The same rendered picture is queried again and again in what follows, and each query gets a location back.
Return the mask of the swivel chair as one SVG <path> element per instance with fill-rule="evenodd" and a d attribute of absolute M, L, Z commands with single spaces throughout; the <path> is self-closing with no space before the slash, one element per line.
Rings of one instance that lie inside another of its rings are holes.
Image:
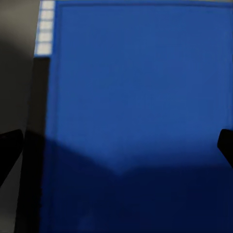
<path fill-rule="evenodd" d="M 233 0 L 198 0 L 233 2 Z M 40 0 L 0 0 L 0 134 L 26 132 Z M 23 151 L 0 187 L 0 233 L 15 233 Z"/>

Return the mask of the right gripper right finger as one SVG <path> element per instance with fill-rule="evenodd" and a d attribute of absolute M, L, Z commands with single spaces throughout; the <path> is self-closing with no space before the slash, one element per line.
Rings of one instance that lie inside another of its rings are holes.
<path fill-rule="evenodd" d="M 233 168 L 233 131 L 222 129 L 217 146 Z"/>

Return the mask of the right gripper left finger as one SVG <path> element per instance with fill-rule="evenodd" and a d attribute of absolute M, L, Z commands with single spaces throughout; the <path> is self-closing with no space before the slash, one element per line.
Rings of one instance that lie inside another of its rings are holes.
<path fill-rule="evenodd" d="M 0 187 L 24 149 L 22 130 L 0 134 Z"/>

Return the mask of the folder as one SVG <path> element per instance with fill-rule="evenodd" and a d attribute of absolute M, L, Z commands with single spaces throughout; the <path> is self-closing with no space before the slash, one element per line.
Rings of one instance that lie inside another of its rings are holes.
<path fill-rule="evenodd" d="M 233 233 L 233 2 L 40 0 L 15 233 Z"/>

